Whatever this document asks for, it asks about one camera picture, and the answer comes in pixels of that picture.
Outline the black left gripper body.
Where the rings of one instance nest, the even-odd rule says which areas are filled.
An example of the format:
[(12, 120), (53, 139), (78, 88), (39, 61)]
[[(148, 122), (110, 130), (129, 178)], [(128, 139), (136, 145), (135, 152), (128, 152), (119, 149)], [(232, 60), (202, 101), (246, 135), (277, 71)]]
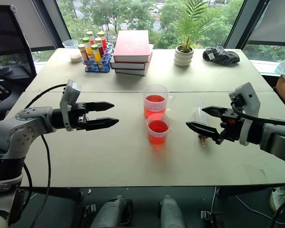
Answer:
[(76, 103), (71, 108), (71, 126), (76, 130), (87, 131), (87, 121), (85, 103)]

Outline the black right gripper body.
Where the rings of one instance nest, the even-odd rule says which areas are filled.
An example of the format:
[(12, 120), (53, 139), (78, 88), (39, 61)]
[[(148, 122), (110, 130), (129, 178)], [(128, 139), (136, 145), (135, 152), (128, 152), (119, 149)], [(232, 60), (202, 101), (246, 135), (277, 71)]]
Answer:
[(233, 109), (223, 108), (220, 119), (220, 126), (224, 129), (220, 133), (222, 140), (238, 141), (244, 123), (243, 118), (236, 114)]

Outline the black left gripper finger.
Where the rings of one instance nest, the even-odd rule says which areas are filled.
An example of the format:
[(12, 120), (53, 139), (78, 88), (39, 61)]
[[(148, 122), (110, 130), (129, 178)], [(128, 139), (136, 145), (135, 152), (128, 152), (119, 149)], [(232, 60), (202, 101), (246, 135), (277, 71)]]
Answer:
[(105, 110), (108, 110), (114, 107), (114, 104), (109, 103), (109, 102), (89, 102), (89, 103), (86, 103), (85, 105), (86, 105), (85, 110), (87, 112), (91, 112), (91, 111), (100, 112), (100, 111), (105, 111)]
[(86, 130), (92, 131), (92, 130), (110, 128), (115, 124), (117, 124), (118, 122), (119, 119), (114, 119), (109, 117), (91, 120), (86, 122)]

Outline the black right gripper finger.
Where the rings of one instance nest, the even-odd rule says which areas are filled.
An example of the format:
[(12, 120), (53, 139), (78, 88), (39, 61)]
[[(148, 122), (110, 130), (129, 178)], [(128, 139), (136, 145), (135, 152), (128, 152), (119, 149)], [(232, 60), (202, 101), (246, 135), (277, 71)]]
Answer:
[(198, 134), (202, 145), (206, 145), (206, 139), (211, 138), (216, 144), (220, 145), (223, 142), (221, 135), (218, 133), (216, 128), (209, 127), (196, 121), (186, 122), (186, 125), (194, 132)]
[(227, 111), (227, 108), (208, 106), (202, 108), (202, 111), (214, 117), (221, 117)]

